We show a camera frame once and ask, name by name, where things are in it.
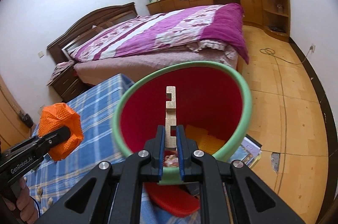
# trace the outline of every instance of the light switch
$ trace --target light switch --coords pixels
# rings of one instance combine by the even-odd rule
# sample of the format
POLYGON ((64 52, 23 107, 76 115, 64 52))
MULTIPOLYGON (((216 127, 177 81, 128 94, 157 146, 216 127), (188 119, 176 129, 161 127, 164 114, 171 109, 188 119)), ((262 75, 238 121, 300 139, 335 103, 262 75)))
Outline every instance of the light switch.
POLYGON ((38 53, 38 56, 41 58, 41 57, 43 57, 45 55, 45 53, 43 52, 43 51, 40 51, 39 53, 38 53))

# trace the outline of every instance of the blue plaid bedsheet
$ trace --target blue plaid bedsheet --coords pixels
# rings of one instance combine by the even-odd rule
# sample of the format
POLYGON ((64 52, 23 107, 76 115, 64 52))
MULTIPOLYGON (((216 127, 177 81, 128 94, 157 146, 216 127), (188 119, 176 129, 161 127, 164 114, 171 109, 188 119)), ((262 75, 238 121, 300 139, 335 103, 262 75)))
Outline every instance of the blue plaid bedsheet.
MULTIPOLYGON (((112 138, 111 119, 121 96, 133 85, 123 74, 118 74, 91 88, 68 103, 81 116, 84 140, 65 160, 54 162, 45 157, 39 168, 29 172, 27 185, 32 197, 37 198, 37 187, 43 188, 40 204, 56 202, 81 178, 101 161, 112 164, 124 160, 112 138)), ((142 192, 141 224, 199 224, 199 212, 186 218, 177 218, 154 206, 145 191, 142 192)))

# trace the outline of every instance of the metal screw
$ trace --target metal screw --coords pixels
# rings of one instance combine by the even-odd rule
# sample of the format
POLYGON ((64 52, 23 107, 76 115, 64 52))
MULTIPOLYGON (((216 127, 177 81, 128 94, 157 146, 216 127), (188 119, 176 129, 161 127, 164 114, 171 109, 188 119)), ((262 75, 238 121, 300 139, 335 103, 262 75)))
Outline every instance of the metal screw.
POLYGON ((109 163, 104 161, 99 164, 100 169, 108 169, 109 168, 109 163))
POLYGON ((240 161, 240 160, 235 160, 235 161, 233 162, 233 165, 234 165, 235 168, 241 168, 241 167, 244 166, 243 162, 240 161))
POLYGON ((194 155, 196 157, 202 157, 202 156, 204 156, 204 151, 196 150, 196 151, 194 151, 194 155))
POLYGON ((139 151, 139 157, 147 157, 149 155, 149 152, 146 150, 139 151))

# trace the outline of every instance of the human hand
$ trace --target human hand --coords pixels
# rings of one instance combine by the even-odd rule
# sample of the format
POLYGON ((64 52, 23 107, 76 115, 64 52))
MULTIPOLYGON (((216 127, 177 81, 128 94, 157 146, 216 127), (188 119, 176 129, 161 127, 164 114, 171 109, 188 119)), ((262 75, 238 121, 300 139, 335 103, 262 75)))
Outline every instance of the human hand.
MULTIPOLYGON (((19 180, 21 193, 16 201, 16 206, 21 211, 20 218, 27 224, 33 224, 38 219, 38 210, 34 206, 33 199, 29 196, 29 188, 23 178, 19 180)), ((4 198, 4 201, 9 210, 14 211, 15 206, 12 202, 4 198)))

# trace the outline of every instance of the wall outlet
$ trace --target wall outlet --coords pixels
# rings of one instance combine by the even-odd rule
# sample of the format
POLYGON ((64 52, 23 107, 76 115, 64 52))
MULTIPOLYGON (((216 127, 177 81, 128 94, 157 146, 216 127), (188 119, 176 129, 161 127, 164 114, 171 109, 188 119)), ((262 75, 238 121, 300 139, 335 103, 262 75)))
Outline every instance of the wall outlet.
POLYGON ((316 45, 314 43, 312 43, 311 46, 310 46, 310 50, 312 51, 312 53, 315 52, 315 49, 316 49, 316 45))
POLYGON ((39 115, 41 115, 41 113, 42 113, 42 110, 43 110, 43 108, 45 107, 46 105, 45 104, 43 104, 40 108, 39 108, 39 110, 38 110, 38 114, 39 115))
POLYGON ((38 53, 39 58, 43 57, 44 55, 45 55, 45 53, 44 53, 43 51, 40 51, 40 52, 38 53))

